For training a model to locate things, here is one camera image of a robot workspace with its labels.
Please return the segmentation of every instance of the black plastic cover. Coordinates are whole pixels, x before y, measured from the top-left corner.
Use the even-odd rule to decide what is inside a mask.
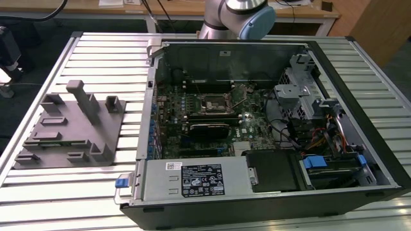
[[[258,184],[252,186],[255,193],[304,191],[302,168],[295,150],[248,150],[243,154],[247,165],[256,171]]]

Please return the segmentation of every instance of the wooden desk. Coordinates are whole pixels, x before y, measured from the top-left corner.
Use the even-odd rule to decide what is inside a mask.
[[[19,15],[39,17],[51,12],[60,5],[61,0],[1,0],[0,12],[4,15]],[[294,7],[292,9],[276,10],[278,20],[282,23],[318,23],[322,24],[318,36],[326,36],[332,27],[334,21],[340,14],[322,11],[320,0],[315,0],[312,6]],[[165,15],[156,0],[148,0],[156,18],[164,20]],[[164,8],[172,20],[203,20],[204,1],[200,0],[161,0]],[[147,16],[143,5],[124,5],[123,8],[100,9],[99,0],[68,0],[68,4],[57,18],[95,18],[95,19],[144,19],[148,32],[155,33],[155,24]]]

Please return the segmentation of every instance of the gray base plate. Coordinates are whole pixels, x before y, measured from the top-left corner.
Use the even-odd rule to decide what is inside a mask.
[[[125,101],[120,101],[123,111],[125,108]],[[96,161],[92,156],[89,156],[89,148],[87,147],[73,147],[73,146],[56,146],[56,147],[44,147],[37,150],[28,151],[23,149],[19,157],[25,154],[35,154],[40,160],[28,163],[20,164],[15,163],[15,169],[33,169],[33,168],[52,168],[52,167],[101,167],[109,166],[113,163],[116,145],[123,121],[121,113],[108,113],[104,101],[99,101],[99,118],[100,124],[92,125],[88,121],[84,113],[81,112],[77,102],[68,101],[65,104],[59,105],[59,110],[61,116],[68,120],[65,125],[48,125],[44,126],[40,121],[44,118],[52,118],[49,114],[44,111],[40,116],[39,122],[33,128],[29,138],[27,141],[33,141],[33,136],[37,132],[59,132],[61,134],[60,141],[81,141],[89,140],[91,143],[95,143],[99,149],[103,151],[104,146],[107,145],[111,154],[105,157],[104,161]],[[68,161],[68,153],[72,152],[84,152],[87,155],[87,161],[71,162]]]

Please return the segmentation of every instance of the green circuit board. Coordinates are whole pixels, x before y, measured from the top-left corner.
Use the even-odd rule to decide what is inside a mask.
[[[263,112],[266,94],[267,90],[255,90],[250,84],[236,83],[226,95],[226,99],[228,98],[230,101],[230,111],[238,115],[238,124],[230,126],[227,138],[192,141],[187,135],[191,125],[187,122],[187,117],[196,114],[201,107],[204,108],[201,100],[218,97],[218,94],[188,94],[184,89],[175,86],[159,88],[161,158],[208,157],[203,155],[183,156],[181,151],[189,150],[218,150],[218,156],[234,156],[232,143],[239,141],[248,141],[251,149],[274,149],[274,137]]]

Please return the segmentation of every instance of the table leg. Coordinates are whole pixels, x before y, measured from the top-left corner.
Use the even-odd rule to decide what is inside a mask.
[[[147,15],[144,17],[144,20],[145,20],[145,24],[147,24],[148,33],[156,33],[156,27],[155,27],[155,22],[153,22],[152,18]]]
[[[327,36],[332,28],[334,22],[335,22],[335,18],[326,18],[320,25],[319,30],[316,31],[315,36]]]

